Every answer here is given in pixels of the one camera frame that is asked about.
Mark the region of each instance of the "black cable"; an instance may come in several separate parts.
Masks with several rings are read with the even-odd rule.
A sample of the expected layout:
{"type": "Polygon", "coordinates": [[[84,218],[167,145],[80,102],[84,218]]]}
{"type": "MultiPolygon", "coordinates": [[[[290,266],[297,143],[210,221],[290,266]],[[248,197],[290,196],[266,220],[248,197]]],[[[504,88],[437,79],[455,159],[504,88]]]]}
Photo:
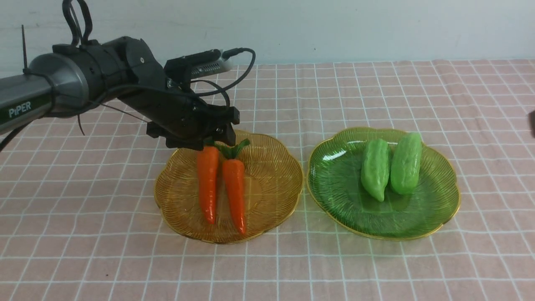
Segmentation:
{"type": "Polygon", "coordinates": [[[3,151],[5,149],[5,147],[11,142],[11,140],[13,140],[13,138],[15,138],[15,136],[18,135],[28,124],[29,123],[21,125],[18,128],[16,128],[13,131],[11,131],[11,133],[9,133],[4,138],[4,140],[2,140],[2,142],[0,142],[0,152],[3,151]]]}

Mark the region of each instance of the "gold plate rim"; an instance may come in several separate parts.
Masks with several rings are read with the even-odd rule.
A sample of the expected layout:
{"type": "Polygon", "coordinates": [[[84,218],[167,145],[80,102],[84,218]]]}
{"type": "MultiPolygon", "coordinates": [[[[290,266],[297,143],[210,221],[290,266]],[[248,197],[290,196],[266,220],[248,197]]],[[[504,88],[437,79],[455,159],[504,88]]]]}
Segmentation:
{"type": "Polygon", "coordinates": [[[360,235],[360,236],[363,236],[363,237],[367,237],[367,238],[372,238],[372,239],[377,239],[377,240],[389,240],[389,241],[394,241],[394,242],[404,242],[404,241],[409,241],[409,240],[415,240],[415,239],[421,239],[421,238],[425,238],[425,237],[428,237],[432,234],[434,234],[435,232],[437,232],[438,230],[440,230],[446,223],[448,223],[456,214],[457,212],[459,212],[459,209],[461,208],[461,202],[462,202],[462,198],[461,198],[461,190],[459,189],[459,185],[458,185],[458,180],[457,180],[457,173],[455,172],[455,168],[453,167],[452,163],[446,158],[446,156],[444,156],[441,152],[439,152],[438,150],[428,146],[427,144],[423,143],[423,145],[431,150],[433,150],[434,152],[438,153],[439,155],[441,155],[442,157],[444,157],[444,159],[446,159],[446,161],[448,162],[449,164],[449,167],[452,169],[452,171],[454,172],[454,174],[456,175],[455,177],[455,188],[457,190],[457,207],[455,208],[455,210],[453,211],[453,213],[450,215],[449,218],[447,218],[445,221],[443,221],[442,223],[440,223],[440,225],[438,225],[435,229],[425,233],[425,234],[422,234],[422,235],[419,235],[419,236],[415,236],[415,237],[404,237],[404,238],[393,238],[393,237],[384,237],[384,236],[377,236],[377,235],[370,235],[370,234],[366,234],[366,233],[362,233],[360,231],[357,231],[355,229],[352,229],[346,225],[344,225],[343,223],[341,223],[338,219],[336,219],[334,216],[331,215],[331,213],[329,213],[325,207],[322,206],[322,204],[316,199],[316,196],[313,194],[312,192],[312,189],[310,188],[310,164],[311,164],[311,159],[312,159],[312,156],[314,155],[314,152],[316,151],[316,149],[318,147],[320,147],[321,145],[329,142],[329,141],[332,141],[333,139],[335,139],[337,136],[341,135],[342,133],[346,132],[346,131],[354,131],[354,130],[374,130],[374,131],[391,131],[391,132],[398,132],[398,133],[404,133],[404,134],[407,134],[408,132],[407,131],[402,131],[402,130],[397,130],[397,129],[389,129],[387,127],[382,127],[382,128],[374,128],[374,127],[369,127],[369,126],[354,126],[354,127],[348,127],[348,128],[345,128],[341,131],[339,131],[338,133],[334,134],[333,136],[331,136],[330,138],[328,139],[325,139],[323,140],[322,142],[318,143],[314,149],[312,150],[312,152],[310,152],[310,155],[308,157],[308,161],[307,161],[307,174],[306,174],[306,186],[307,186],[307,191],[308,193],[310,194],[310,196],[312,197],[312,199],[314,200],[314,202],[323,210],[323,212],[325,212],[332,220],[334,220],[337,224],[339,224],[340,226],[344,227],[345,229],[347,229],[349,232],[352,232],[354,234],[357,234],[357,235],[360,235]]]}
{"type": "Polygon", "coordinates": [[[280,226],[281,224],[283,224],[284,222],[286,222],[295,212],[295,210],[297,209],[297,206],[299,205],[299,201],[303,195],[303,190],[304,190],[304,185],[303,185],[303,182],[305,181],[305,174],[304,174],[304,170],[303,170],[303,165],[299,162],[299,160],[297,160],[296,157],[294,157],[290,151],[288,150],[288,147],[286,147],[286,145],[284,145],[279,139],[271,136],[271,135],[267,135],[267,134],[262,134],[262,133],[252,133],[252,132],[249,132],[249,131],[244,131],[244,130],[234,130],[236,133],[241,133],[241,134],[244,134],[246,136],[264,136],[264,137],[268,137],[269,139],[272,139],[274,141],[276,141],[279,145],[282,146],[282,148],[285,150],[286,154],[288,155],[289,158],[291,158],[291,160],[293,162],[295,162],[297,164],[297,166],[299,166],[299,171],[301,172],[301,177],[300,177],[300,190],[299,190],[299,193],[297,194],[296,196],[296,199],[294,202],[294,205],[293,205],[293,208],[292,210],[289,211],[289,213],[287,214],[287,216],[283,219],[280,220],[279,223],[276,223],[273,227],[271,228],[266,228],[264,229],[263,231],[260,231],[259,233],[255,234],[255,235],[252,235],[252,236],[248,236],[248,237],[245,237],[243,239],[239,239],[239,240],[234,240],[234,241],[231,241],[231,242],[217,242],[217,241],[214,241],[214,240],[208,240],[208,239],[202,239],[202,238],[197,238],[197,237],[193,237],[191,235],[187,235],[187,234],[184,234],[180,231],[176,231],[174,227],[172,227],[168,220],[165,218],[165,214],[164,214],[164,211],[163,209],[160,208],[160,205],[159,205],[159,200],[158,200],[158,194],[156,192],[157,190],[157,186],[158,186],[158,182],[160,181],[160,179],[163,177],[163,174],[164,172],[170,168],[170,163],[173,159],[174,156],[177,155],[177,153],[180,151],[180,149],[176,149],[172,154],[171,156],[169,157],[169,159],[167,160],[166,164],[165,164],[165,167],[162,169],[162,171],[159,173],[158,177],[156,178],[155,180],[155,183],[154,183],[154,201],[156,203],[156,206],[158,206],[158,209],[160,210],[160,215],[162,217],[162,220],[164,221],[164,223],[175,233],[177,233],[178,235],[180,236],[183,236],[183,237],[186,237],[186,238],[189,238],[189,239],[193,239],[193,240],[197,240],[199,242],[204,242],[204,243],[209,243],[209,244],[215,244],[215,245],[231,245],[231,244],[238,244],[238,243],[243,243],[243,242],[247,242],[251,239],[254,239],[254,238],[257,238],[273,229],[275,229],[276,227],[280,226]]]}

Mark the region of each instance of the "white grid line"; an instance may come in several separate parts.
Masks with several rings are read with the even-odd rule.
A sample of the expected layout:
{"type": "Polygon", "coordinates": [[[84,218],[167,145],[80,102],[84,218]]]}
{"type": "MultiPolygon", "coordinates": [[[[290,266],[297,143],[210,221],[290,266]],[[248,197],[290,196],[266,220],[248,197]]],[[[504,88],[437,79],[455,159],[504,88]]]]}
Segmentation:
{"type": "MultiPolygon", "coordinates": [[[[297,85],[297,65],[295,66],[295,83],[297,85]]],[[[296,92],[296,95],[298,96],[297,97],[297,117],[299,119],[301,119],[301,110],[300,110],[300,102],[299,102],[299,93],[296,92]]],[[[301,156],[301,162],[303,162],[304,159],[304,155],[303,155],[303,132],[302,132],[302,126],[301,126],[301,122],[298,122],[299,124],[299,145],[301,146],[301,151],[300,151],[300,156],[301,156]]],[[[308,263],[308,279],[309,279],[309,283],[310,283],[310,300],[311,301],[314,301],[314,290],[313,290],[313,286],[312,286],[312,263],[311,263],[311,260],[310,260],[310,235],[309,235],[309,230],[308,230],[308,215],[307,215],[307,201],[305,199],[305,196],[304,194],[300,197],[300,201],[303,202],[303,209],[304,209],[304,225],[305,225],[305,237],[307,238],[307,253],[308,253],[308,256],[307,256],[307,263],[308,263]]]]}
{"type": "MultiPolygon", "coordinates": [[[[361,88],[360,88],[360,85],[358,87],[358,93],[359,95],[362,95],[362,92],[361,92],[361,88]]],[[[364,108],[365,107],[365,104],[364,104],[364,99],[361,98],[361,101],[362,101],[362,107],[364,108]]],[[[366,117],[366,122],[368,124],[368,127],[370,126],[370,120],[368,119],[368,113],[366,112],[366,110],[364,111],[364,115],[366,117]]],[[[375,277],[379,277],[379,273],[377,272],[377,264],[376,264],[376,261],[375,261],[375,254],[373,253],[373,246],[371,244],[371,240],[368,239],[368,247],[370,248],[370,253],[371,253],[371,261],[372,261],[372,264],[373,264],[373,272],[375,273],[375,277]]],[[[381,285],[379,282],[377,282],[377,291],[379,293],[379,301],[383,301],[383,293],[381,292],[381,285]]]]}

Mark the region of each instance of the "pink checkered tablecloth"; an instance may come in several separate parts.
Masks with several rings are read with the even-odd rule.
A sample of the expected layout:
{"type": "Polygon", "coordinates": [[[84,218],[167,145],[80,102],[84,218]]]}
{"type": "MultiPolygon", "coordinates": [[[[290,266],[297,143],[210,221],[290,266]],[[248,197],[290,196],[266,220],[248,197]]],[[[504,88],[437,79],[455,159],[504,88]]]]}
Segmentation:
{"type": "Polygon", "coordinates": [[[461,209],[431,237],[385,242],[337,226],[304,190],[247,243],[185,239],[153,196],[173,150],[100,108],[81,116],[86,136],[76,119],[40,120],[0,153],[0,300],[535,300],[535,61],[258,65],[230,96],[237,128],[278,138],[304,168],[346,127],[419,131],[455,167],[461,209]]]}

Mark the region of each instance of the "green glass plate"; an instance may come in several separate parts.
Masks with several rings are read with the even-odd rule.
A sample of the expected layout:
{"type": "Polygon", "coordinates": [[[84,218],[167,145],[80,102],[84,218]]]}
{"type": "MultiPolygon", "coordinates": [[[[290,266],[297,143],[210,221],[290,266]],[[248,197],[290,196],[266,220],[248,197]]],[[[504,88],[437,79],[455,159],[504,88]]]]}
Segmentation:
{"type": "Polygon", "coordinates": [[[412,195],[398,195],[388,185],[385,201],[379,202],[361,184],[366,141],[381,138],[395,150],[405,134],[354,127],[316,146],[307,174],[307,188],[316,203],[340,225],[370,238],[409,240],[440,229],[457,213],[461,195],[455,170],[436,150],[423,145],[420,180],[412,195]]]}

